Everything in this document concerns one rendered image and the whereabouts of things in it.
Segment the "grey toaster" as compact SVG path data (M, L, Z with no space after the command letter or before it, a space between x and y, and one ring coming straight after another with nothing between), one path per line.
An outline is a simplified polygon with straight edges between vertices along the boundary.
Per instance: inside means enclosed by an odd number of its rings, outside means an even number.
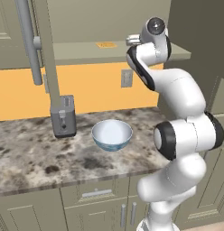
M73 137L77 133L74 96L61 96L59 107L51 106L51 123L56 138Z

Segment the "beige narrow drawer front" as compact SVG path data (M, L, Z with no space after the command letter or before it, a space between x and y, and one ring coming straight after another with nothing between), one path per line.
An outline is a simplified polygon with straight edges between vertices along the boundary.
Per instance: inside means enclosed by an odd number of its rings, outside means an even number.
M142 179L143 177L146 177L146 174L143 175L135 175L130 177L130 183L129 183L129 196L135 196L137 194L137 182Z

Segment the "orange bell pepper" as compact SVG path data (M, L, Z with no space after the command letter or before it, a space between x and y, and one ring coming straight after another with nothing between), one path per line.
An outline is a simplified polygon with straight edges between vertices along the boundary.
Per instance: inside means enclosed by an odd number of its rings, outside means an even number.
M117 47L117 45L113 42L96 42L96 45L100 49L113 49Z

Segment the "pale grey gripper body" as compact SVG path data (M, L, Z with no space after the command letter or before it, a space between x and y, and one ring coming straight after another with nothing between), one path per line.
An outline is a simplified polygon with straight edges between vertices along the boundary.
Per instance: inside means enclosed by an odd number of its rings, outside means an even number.
M126 37L126 45L134 46L141 44L140 35L139 34L131 34Z

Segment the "beige wide drawer front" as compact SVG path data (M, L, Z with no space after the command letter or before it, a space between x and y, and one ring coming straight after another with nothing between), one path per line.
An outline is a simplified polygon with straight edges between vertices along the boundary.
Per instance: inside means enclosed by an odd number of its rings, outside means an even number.
M83 193L103 189L112 189L112 193L90 198L82 197ZM61 188L61 196L64 207L69 208L111 199L126 198L128 195L128 189L129 178L112 179L64 187Z

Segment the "beige tall cabinet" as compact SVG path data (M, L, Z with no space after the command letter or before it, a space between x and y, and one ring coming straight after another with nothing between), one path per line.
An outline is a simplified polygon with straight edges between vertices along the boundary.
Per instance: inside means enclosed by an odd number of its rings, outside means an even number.
M164 66L188 71L205 97L206 111L224 128L224 0L172 0L168 30L172 43L191 53L188 60L171 60ZM181 229L224 221L224 142L202 152L207 164L196 195L175 211Z

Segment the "grey wall outlet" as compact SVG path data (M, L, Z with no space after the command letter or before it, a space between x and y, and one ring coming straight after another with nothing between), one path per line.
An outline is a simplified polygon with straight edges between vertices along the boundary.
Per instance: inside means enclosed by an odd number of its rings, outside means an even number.
M131 69L121 70L121 87L131 88L133 84L133 71Z
M50 91L49 91L49 85L48 85L47 76L46 76L46 74L43 74L42 76L43 76L43 83L44 83L44 87L45 87L45 93L49 94Z

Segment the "white and blue bowl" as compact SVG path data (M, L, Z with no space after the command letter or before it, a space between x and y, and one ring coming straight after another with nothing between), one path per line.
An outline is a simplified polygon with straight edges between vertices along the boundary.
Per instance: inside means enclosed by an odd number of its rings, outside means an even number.
M128 145L133 129L123 121L108 119L96 123L91 129L91 135L99 148L117 152Z

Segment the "beige open wall cabinet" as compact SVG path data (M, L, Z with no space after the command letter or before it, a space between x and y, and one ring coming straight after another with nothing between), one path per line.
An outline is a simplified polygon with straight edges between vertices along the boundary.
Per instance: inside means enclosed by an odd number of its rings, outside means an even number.
M172 0L47 0L58 65L124 62L126 37L157 16L169 19ZM96 42L113 42L100 49Z

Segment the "beige base cabinet door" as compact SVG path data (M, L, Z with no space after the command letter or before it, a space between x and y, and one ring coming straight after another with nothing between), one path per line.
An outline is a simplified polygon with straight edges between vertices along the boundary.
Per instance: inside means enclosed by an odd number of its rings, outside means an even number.
M127 206L127 198L65 208L68 231L125 231L126 219L120 227L122 204Z
M135 224L131 226L130 219L131 219L131 209L132 209L133 202L136 202L137 206L135 212ZM143 202L138 196L128 197L126 231L136 231L136 228L139 225L139 223L145 218L146 208L147 208L147 204Z
M0 231L68 231L60 191L0 197Z

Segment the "beige open cabinet door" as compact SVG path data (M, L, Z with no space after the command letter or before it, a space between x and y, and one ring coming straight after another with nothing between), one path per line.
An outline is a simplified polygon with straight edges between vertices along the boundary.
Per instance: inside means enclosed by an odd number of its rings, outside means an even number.
M47 0L33 0L37 25L42 44L42 57L50 93L51 106L60 107L60 91L52 47L51 25L48 14Z

